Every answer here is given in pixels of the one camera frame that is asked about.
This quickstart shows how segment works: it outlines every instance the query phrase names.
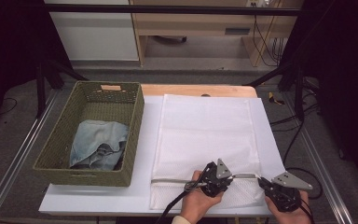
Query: white table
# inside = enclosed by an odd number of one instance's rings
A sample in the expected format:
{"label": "white table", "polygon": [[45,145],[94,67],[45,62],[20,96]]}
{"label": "white table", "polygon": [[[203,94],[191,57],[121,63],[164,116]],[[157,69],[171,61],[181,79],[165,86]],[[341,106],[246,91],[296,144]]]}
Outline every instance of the white table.
{"label": "white table", "polygon": [[[50,185],[39,211],[53,216],[159,216],[162,210],[151,210],[149,200],[162,99],[162,96],[145,96],[145,111],[129,187]],[[282,160],[261,100],[248,99],[251,100],[261,174],[266,179],[271,179],[284,172]],[[170,212],[173,215],[178,213],[179,210]],[[265,205],[234,209],[211,208],[206,215],[206,217],[264,216],[270,216]]]}

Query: white cabinet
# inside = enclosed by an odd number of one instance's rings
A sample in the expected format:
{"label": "white cabinet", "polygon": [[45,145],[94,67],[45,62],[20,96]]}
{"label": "white cabinet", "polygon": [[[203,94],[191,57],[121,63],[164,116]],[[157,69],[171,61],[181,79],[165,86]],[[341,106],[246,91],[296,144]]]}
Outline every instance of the white cabinet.
{"label": "white cabinet", "polygon": [[[51,4],[128,5],[128,0],[45,0]],[[71,61],[139,61],[130,13],[50,12]]]}

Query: denim jeans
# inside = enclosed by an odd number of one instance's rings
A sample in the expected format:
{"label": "denim jeans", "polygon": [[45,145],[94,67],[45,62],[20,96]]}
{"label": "denim jeans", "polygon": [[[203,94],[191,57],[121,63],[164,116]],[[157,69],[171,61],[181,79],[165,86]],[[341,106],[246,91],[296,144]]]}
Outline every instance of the denim jeans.
{"label": "denim jeans", "polygon": [[84,120],[72,144],[73,169],[113,170],[126,146],[129,127],[111,121]]}

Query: basket handle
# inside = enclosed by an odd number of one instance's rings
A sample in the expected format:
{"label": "basket handle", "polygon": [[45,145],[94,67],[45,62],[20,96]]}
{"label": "basket handle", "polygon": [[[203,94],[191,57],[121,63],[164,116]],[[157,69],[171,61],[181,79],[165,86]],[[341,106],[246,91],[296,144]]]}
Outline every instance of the basket handle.
{"label": "basket handle", "polygon": [[103,91],[121,91],[121,86],[118,85],[101,85]]}

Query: table surface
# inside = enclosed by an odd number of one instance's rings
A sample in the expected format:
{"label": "table surface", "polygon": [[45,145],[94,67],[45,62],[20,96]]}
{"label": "table surface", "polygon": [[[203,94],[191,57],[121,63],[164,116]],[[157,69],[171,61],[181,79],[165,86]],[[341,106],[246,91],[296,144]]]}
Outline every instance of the table surface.
{"label": "table surface", "polygon": [[[267,179],[284,172],[267,115],[255,89],[243,86],[214,85],[142,85],[145,110],[131,185],[120,187],[49,185],[39,211],[53,216],[159,216],[162,210],[151,210],[150,180],[158,138],[158,124],[163,94],[245,97],[250,100],[259,149],[261,174]],[[172,210],[171,215],[180,211]],[[243,208],[213,209],[206,217],[263,217],[270,211],[263,204]]]}

